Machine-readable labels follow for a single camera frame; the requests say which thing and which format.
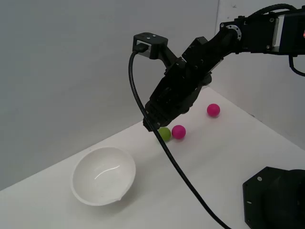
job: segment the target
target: ball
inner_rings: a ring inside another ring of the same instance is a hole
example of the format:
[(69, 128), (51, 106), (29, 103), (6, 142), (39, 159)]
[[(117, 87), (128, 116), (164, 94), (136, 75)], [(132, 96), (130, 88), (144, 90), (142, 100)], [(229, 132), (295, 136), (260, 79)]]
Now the ball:
[(207, 113), (211, 117), (217, 117), (220, 113), (220, 107), (217, 104), (210, 104), (206, 109)]
[(169, 128), (161, 127), (158, 131), (164, 141), (169, 141), (171, 139), (172, 134)]
[(176, 139), (184, 138), (186, 130), (182, 125), (175, 125), (172, 129), (172, 135)]

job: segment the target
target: green ball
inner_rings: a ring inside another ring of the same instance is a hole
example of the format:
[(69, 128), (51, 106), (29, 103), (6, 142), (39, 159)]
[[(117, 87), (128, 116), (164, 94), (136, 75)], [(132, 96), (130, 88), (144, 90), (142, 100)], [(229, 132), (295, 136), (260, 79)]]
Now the green ball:
[(158, 131), (164, 141), (169, 141), (171, 139), (172, 133), (169, 128), (161, 127)]

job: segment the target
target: cable connector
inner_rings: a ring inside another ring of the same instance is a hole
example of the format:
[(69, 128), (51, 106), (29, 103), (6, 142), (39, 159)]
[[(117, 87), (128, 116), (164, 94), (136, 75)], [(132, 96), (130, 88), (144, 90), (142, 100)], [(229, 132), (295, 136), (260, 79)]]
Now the cable connector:
[(133, 47), (132, 51), (137, 52), (137, 53), (143, 53), (143, 52), (147, 51), (148, 49), (149, 49), (148, 44), (139, 43)]

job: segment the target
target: pink ball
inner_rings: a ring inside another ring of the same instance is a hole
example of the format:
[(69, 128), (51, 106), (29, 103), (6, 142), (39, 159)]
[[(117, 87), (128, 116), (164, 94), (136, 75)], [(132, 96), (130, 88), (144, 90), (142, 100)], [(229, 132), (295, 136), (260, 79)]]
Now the pink ball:
[(172, 136), (176, 139), (184, 138), (186, 130), (182, 125), (175, 125), (172, 129)]
[(220, 113), (220, 107), (217, 104), (210, 104), (206, 109), (207, 113), (211, 117), (217, 117)]

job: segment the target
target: robotic arm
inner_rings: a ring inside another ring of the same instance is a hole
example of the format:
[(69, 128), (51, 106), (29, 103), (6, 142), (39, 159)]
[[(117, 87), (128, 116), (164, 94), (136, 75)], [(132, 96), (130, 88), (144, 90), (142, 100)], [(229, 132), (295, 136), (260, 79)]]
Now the robotic arm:
[[(305, 76), (293, 65), (294, 57), (305, 54), (305, 6), (297, 10), (285, 4), (289, 11), (270, 12), (283, 9), (281, 6), (274, 5), (247, 18), (239, 16), (234, 21), (221, 23), (220, 31), (210, 41), (196, 38), (182, 57), (176, 57), (167, 47), (165, 37), (148, 32), (135, 35), (133, 50), (140, 43), (148, 45), (148, 50), (140, 54), (159, 59), (166, 67), (165, 76), (145, 105), (151, 124), (159, 129), (188, 112), (201, 88), (212, 81), (212, 70), (231, 53), (288, 55), (291, 69)], [(145, 120), (143, 125), (152, 131)]]

